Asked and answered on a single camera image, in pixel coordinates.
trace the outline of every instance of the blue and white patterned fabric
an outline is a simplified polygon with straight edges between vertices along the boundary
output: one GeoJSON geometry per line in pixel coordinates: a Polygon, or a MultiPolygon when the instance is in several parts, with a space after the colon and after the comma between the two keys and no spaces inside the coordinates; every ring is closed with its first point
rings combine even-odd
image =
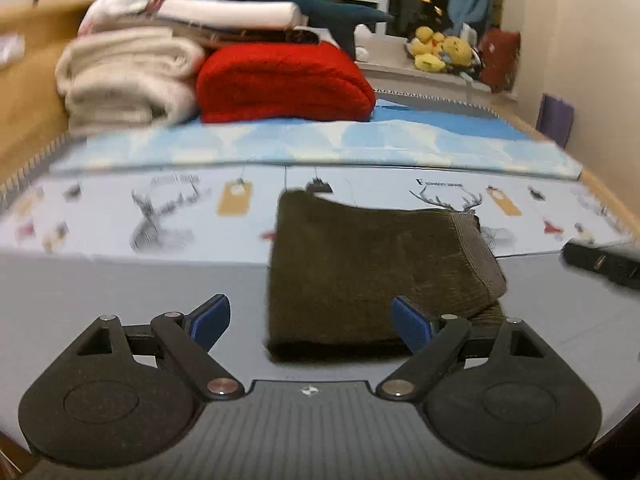
{"type": "Polygon", "coordinates": [[[429,124],[253,122],[188,124],[91,137],[53,173],[222,163],[412,166],[578,178],[581,165],[552,142],[456,134],[429,124]]]}

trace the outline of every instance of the brown garment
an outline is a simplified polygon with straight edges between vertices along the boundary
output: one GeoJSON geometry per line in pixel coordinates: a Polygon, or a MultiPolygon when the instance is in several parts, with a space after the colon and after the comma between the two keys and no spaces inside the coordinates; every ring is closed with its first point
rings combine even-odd
{"type": "Polygon", "coordinates": [[[403,352],[394,297],[493,324],[505,290],[472,214],[363,209],[286,192],[271,253],[269,350],[285,360],[403,352]]]}

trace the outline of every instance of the purple object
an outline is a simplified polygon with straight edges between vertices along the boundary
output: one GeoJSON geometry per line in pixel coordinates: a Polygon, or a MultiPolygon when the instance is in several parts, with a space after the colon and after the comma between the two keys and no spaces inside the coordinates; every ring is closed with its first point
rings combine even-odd
{"type": "Polygon", "coordinates": [[[536,130],[553,139],[564,148],[574,125],[574,107],[564,101],[544,94],[540,103],[536,130]]]}

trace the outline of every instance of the red pillow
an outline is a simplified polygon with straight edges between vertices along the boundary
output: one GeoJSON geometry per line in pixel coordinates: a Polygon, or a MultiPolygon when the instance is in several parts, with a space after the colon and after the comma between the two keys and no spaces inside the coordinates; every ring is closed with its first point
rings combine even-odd
{"type": "Polygon", "coordinates": [[[494,92],[511,90],[519,49],[519,32],[504,32],[499,28],[490,30],[479,45],[485,65],[480,73],[480,82],[489,85],[494,92]]]}
{"type": "Polygon", "coordinates": [[[196,82],[203,123],[297,117],[363,121],[376,104],[357,65],[330,43],[252,43],[209,57],[196,82]]]}

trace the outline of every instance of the antler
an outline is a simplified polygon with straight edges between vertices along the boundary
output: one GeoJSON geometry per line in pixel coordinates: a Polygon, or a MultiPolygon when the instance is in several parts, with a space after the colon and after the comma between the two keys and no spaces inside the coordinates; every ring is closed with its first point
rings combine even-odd
{"type": "Polygon", "coordinates": [[[451,204],[447,204],[446,202],[443,202],[442,200],[440,200],[437,195],[436,195],[436,200],[434,200],[433,198],[426,197],[424,195],[424,192],[425,192],[426,189],[427,189],[426,186],[424,186],[422,188],[422,191],[420,192],[420,196],[416,195],[413,191],[409,191],[409,193],[411,193],[417,199],[422,200],[423,202],[426,202],[427,204],[436,205],[438,207],[443,207],[444,209],[448,209],[450,211],[455,211],[456,210],[455,208],[453,208],[451,206],[451,204]]]}
{"type": "Polygon", "coordinates": [[[471,213],[473,208],[478,207],[482,203],[482,195],[479,193],[477,195],[469,193],[465,188],[462,188],[462,190],[471,197],[471,200],[468,200],[467,198],[464,199],[465,205],[462,208],[462,212],[471,213]]]}

